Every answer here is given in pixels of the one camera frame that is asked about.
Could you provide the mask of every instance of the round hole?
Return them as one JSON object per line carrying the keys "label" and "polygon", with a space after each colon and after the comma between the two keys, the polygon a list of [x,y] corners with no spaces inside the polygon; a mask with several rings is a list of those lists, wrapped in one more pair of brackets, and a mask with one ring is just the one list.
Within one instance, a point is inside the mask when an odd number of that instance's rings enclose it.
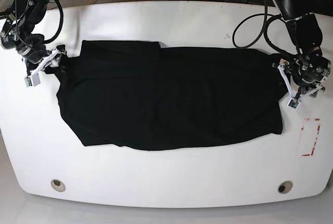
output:
{"label": "round hole", "polygon": [[53,179],[51,181],[51,186],[58,192],[64,192],[66,190],[65,184],[63,184],[63,182],[58,179]]}
{"label": "round hole", "polygon": [[286,193],[289,193],[290,190],[292,189],[292,182],[291,181],[285,181],[283,183],[281,183],[281,185],[277,188],[277,191],[280,193],[280,194],[286,194]]}

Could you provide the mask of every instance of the black cloth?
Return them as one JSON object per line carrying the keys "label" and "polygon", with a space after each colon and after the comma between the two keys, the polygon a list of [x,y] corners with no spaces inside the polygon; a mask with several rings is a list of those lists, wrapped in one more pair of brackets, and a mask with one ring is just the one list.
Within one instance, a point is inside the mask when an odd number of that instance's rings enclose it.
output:
{"label": "black cloth", "polygon": [[56,72],[61,116],[84,146],[157,151],[240,143],[283,129],[287,88],[254,49],[83,41]]}

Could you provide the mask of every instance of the folded garment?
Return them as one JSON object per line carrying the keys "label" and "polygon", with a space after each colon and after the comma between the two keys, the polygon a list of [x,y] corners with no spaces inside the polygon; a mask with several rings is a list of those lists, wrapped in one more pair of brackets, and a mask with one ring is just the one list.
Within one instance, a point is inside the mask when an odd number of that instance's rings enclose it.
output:
{"label": "folded garment", "polygon": [[281,134],[281,55],[254,49],[160,48],[83,41],[58,69],[63,120],[84,146],[213,147]]}

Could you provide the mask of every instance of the white table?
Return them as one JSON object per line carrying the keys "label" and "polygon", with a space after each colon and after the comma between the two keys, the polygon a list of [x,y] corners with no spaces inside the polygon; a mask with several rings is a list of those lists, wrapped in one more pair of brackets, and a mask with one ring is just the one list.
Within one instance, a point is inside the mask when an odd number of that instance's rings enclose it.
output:
{"label": "white table", "polygon": [[[63,31],[48,48],[66,44],[70,57],[79,55],[84,39],[232,48],[236,25],[262,11],[260,6],[211,2],[68,8]],[[277,12],[271,8],[270,13]],[[324,34],[324,55],[332,59],[333,20],[317,18]],[[58,11],[49,11],[34,32],[49,38],[58,22]],[[251,42],[261,24],[260,17],[246,23],[237,34],[237,43]],[[269,35],[279,47],[294,51],[280,22],[271,25]],[[273,52],[264,39],[254,48]],[[326,92],[320,92],[316,99],[305,99],[297,111],[286,107],[286,98],[281,100],[284,131],[280,136],[271,134],[215,148],[147,152],[114,145],[82,146],[60,117],[57,79],[41,74],[40,85],[26,88],[24,76],[19,55],[14,50],[0,49],[0,128],[18,182],[31,194],[138,207],[247,205],[317,195],[324,190],[333,168],[332,78],[325,83]],[[315,152],[302,156],[311,153],[318,124],[321,128]],[[64,182],[66,191],[55,191],[50,185],[52,179]],[[279,194],[278,186],[287,180],[293,182],[292,190]]]}

